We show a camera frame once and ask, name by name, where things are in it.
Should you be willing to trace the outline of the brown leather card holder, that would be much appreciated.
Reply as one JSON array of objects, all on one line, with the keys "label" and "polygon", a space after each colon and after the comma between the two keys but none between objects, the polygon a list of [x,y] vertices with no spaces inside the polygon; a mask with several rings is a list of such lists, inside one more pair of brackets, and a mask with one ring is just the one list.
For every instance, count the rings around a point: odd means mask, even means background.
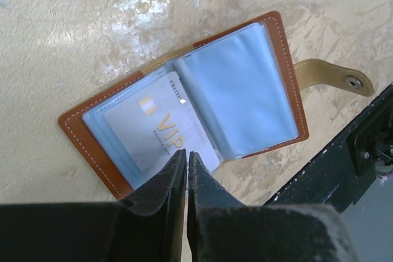
[{"label": "brown leather card holder", "polygon": [[[307,140],[302,89],[329,85],[365,97],[375,92],[370,79],[355,69],[320,59],[294,63],[277,11],[169,52],[58,120],[117,199],[157,173],[147,178],[141,172],[106,123],[104,113],[122,96],[131,96],[173,71],[219,157],[218,167]],[[207,168],[207,159],[202,159]]]}]

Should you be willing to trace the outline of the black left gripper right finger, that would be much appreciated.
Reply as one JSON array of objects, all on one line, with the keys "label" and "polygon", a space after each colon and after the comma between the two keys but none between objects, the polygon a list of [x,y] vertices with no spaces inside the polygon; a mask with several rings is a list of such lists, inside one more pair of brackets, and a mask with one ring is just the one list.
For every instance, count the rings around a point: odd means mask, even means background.
[{"label": "black left gripper right finger", "polygon": [[187,238],[193,261],[352,261],[353,246],[331,206],[246,206],[190,152]]}]

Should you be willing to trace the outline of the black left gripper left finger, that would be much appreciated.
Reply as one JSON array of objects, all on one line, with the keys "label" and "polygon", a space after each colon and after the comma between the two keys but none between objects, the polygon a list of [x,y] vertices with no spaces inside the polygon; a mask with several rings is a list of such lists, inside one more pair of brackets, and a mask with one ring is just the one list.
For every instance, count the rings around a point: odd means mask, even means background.
[{"label": "black left gripper left finger", "polygon": [[4,204],[2,261],[180,261],[187,155],[117,202]]}]

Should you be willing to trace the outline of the silver VIP card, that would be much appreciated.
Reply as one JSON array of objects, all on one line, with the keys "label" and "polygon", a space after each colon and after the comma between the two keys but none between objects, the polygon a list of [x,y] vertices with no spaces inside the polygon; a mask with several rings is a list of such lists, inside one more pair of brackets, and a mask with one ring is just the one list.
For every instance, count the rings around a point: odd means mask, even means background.
[{"label": "silver VIP card", "polygon": [[147,178],[179,149],[205,157],[209,171],[220,164],[175,71],[131,96],[122,96],[104,119]]}]

